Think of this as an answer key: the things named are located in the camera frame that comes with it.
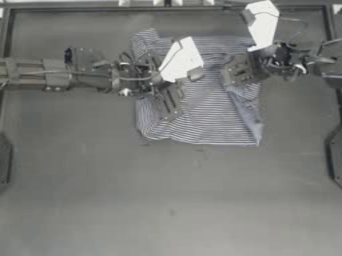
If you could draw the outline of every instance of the striped shirt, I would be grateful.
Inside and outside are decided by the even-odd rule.
[[[263,124],[259,116],[259,84],[223,86],[221,70],[231,56],[245,53],[250,38],[235,36],[193,37],[205,61],[205,78],[182,81],[183,115],[173,122],[162,120],[153,98],[135,102],[137,128],[151,140],[173,139],[191,144],[259,145]],[[135,58],[154,50],[163,58],[171,38],[159,38],[155,29],[133,37]]]

